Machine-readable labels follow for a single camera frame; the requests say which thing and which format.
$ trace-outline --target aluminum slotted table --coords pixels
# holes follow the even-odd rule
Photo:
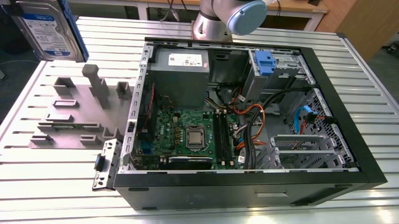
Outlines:
[[[108,84],[135,84],[144,37],[191,38],[191,24],[80,17],[77,26]],[[57,77],[88,84],[83,63],[40,62],[0,126],[0,221],[40,223],[399,223],[399,106],[346,38],[257,29],[235,42],[311,47],[388,183],[314,207],[133,211],[117,192],[92,192],[100,150],[29,149]]]

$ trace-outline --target gray robot arm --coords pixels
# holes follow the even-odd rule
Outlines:
[[[232,33],[247,35],[261,25],[265,14],[261,0],[201,0],[195,39],[229,41]]]

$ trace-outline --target wooden cabinet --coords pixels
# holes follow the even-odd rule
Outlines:
[[[398,0],[323,0],[330,8],[316,31],[344,33],[367,61],[399,29]]]

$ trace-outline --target blue drive bay latch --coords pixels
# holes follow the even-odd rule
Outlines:
[[[270,51],[256,50],[255,61],[259,68],[259,74],[261,76],[270,76],[275,72],[275,58]]]

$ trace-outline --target black case frame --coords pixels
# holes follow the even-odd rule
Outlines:
[[[320,86],[331,113],[338,120],[336,125],[355,157],[355,166],[359,167],[360,171],[320,173],[247,172],[244,174],[165,174],[161,172],[156,174],[117,174],[113,187],[135,209],[204,209],[315,205],[354,190],[370,189],[387,182],[311,48],[168,38],[145,38],[145,41],[159,43],[155,44],[155,48],[179,48],[171,45],[171,43],[184,42],[188,43],[189,47],[192,43],[203,45],[220,43],[225,44],[227,49],[228,46],[235,45],[237,47],[253,46],[256,48],[263,46],[299,50]],[[261,197],[259,193],[271,193],[271,195]],[[291,200],[286,200],[286,197],[274,196],[274,193],[287,194]]]

